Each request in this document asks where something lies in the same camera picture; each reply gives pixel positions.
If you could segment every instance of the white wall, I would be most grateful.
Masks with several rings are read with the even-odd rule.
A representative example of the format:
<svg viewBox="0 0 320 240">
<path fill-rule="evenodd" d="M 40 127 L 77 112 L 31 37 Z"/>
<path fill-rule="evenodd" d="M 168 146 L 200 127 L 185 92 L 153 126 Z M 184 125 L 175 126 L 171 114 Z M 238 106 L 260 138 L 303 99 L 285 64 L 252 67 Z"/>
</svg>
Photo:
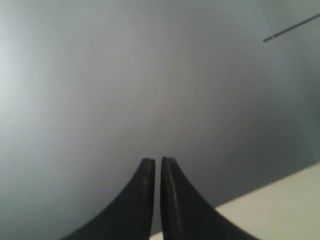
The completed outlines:
<svg viewBox="0 0 320 240">
<path fill-rule="evenodd" d="M 252 1 L 1 1 L 0 238 L 78 228 L 142 157 L 214 206 L 314 164 L 267 32 Z"/>
</svg>

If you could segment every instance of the black rubber tip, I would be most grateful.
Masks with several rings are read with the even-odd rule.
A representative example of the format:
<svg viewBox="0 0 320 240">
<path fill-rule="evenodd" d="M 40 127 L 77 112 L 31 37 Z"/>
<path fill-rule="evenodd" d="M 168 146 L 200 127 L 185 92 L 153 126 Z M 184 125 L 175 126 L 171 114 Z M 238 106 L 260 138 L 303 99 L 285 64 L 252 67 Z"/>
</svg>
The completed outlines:
<svg viewBox="0 0 320 240">
<path fill-rule="evenodd" d="M 154 192 L 155 161 L 145 158 L 112 203 L 63 240 L 148 240 Z"/>
<path fill-rule="evenodd" d="M 162 159 L 160 193 L 164 240 L 256 240 L 211 207 L 174 158 Z"/>
</svg>

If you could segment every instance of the light gray surface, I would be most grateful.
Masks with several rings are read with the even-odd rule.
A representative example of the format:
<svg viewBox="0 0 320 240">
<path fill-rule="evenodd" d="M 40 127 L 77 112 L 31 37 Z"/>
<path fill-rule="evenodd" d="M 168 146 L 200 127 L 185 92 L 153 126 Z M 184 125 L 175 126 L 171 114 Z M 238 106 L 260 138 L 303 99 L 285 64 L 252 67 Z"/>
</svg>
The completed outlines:
<svg viewBox="0 0 320 240">
<path fill-rule="evenodd" d="M 78 228 L 143 157 L 176 157 L 214 206 L 314 164 L 258 12 L 237 0 L 1 1 L 0 239 Z M 158 204 L 156 192 L 153 231 Z"/>
</svg>

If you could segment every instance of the white floor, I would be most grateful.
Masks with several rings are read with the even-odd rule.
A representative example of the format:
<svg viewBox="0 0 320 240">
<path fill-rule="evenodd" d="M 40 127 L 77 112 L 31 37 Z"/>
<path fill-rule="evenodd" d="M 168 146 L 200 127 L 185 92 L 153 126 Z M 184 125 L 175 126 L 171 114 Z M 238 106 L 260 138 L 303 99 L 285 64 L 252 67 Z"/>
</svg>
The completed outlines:
<svg viewBox="0 0 320 240">
<path fill-rule="evenodd" d="M 260 240 L 320 240 L 320 163 L 217 210 Z"/>
</svg>

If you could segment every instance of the dark line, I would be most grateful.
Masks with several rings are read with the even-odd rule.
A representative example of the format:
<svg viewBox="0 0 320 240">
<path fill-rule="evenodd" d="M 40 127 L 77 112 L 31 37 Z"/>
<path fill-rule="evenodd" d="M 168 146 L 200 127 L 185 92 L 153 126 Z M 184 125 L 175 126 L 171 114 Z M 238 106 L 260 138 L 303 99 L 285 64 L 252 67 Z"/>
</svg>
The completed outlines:
<svg viewBox="0 0 320 240">
<path fill-rule="evenodd" d="M 318 14 L 312 16 L 312 17 L 309 17 L 308 19 L 306 19 L 306 20 L 304 20 L 304 21 L 301 21 L 301 22 L 299 22 L 299 23 L 297 23 L 297 24 L 295 24 L 295 25 L 293 25 L 293 26 L 291 26 L 291 27 L 288 27 L 288 28 L 286 28 L 285 30 L 282 30 L 282 31 L 280 31 L 280 32 L 277 32 L 276 34 L 274 34 L 274 35 L 272 35 L 272 36 L 269 36 L 269 37 L 263 39 L 263 41 L 266 43 L 266 42 L 268 42 L 268 41 L 270 41 L 270 40 L 272 40 L 272 39 L 274 39 L 274 38 L 276 38 L 276 37 L 279 37 L 279 36 L 281 36 L 281 35 L 283 35 L 283 34 L 285 34 L 285 33 L 287 33 L 287 32 L 290 32 L 290 31 L 293 30 L 293 29 L 296 29 L 296 28 L 298 28 L 298 27 L 300 27 L 300 26 L 302 26 L 302 25 L 304 25 L 304 24 L 307 24 L 307 23 L 309 23 L 309 22 L 311 22 L 311 21 L 313 21 L 313 20 L 316 20 L 316 19 L 318 19 L 318 18 L 320 18 L 320 13 L 318 13 Z"/>
</svg>

